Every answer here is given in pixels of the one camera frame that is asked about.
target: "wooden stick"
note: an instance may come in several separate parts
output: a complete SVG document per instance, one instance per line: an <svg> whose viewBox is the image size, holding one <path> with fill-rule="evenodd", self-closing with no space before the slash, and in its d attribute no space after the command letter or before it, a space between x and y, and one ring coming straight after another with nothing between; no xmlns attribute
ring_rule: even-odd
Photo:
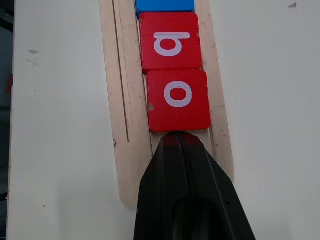
<svg viewBox="0 0 320 240"><path fill-rule="evenodd" d="M119 193L137 205L140 180L165 133L150 133L146 77L140 55L139 21L133 0L100 0L106 81ZM196 0L203 68L208 76L212 127L190 131L234 179L234 167L215 35L208 0Z"/></svg>
<svg viewBox="0 0 320 240"><path fill-rule="evenodd" d="M210 2L209 0L196 0L195 6L195 12L199 19L203 70L208 76L213 157L229 178L234 181L234 161Z"/></svg>
<svg viewBox="0 0 320 240"><path fill-rule="evenodd" d="M135 207L152 159L135 6L132 0L99 5L119 193Z"/></svg>

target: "letter block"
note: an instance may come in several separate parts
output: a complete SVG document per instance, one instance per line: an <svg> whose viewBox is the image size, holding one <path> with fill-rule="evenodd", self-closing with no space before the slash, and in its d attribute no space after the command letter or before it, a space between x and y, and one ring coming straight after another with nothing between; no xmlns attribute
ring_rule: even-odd
<svg viewBox="0 0 320 240"><path fill-rule="evenodd" d="M153 132L207 129L211 125L203 70L152 70L147 74L149 128Z"/></svg>
<svg viewBox="0 0 320 240"><path fill-rule="evenodd" d="M195 0L135 0L136 14L141 12L192 12Z"/></svg>
<svg viewBox="0 0 320 240"><path fill-rule="evenodd" d="M198 16L192 12L143 12L140 15L143 72L200 69Z"/></svg>

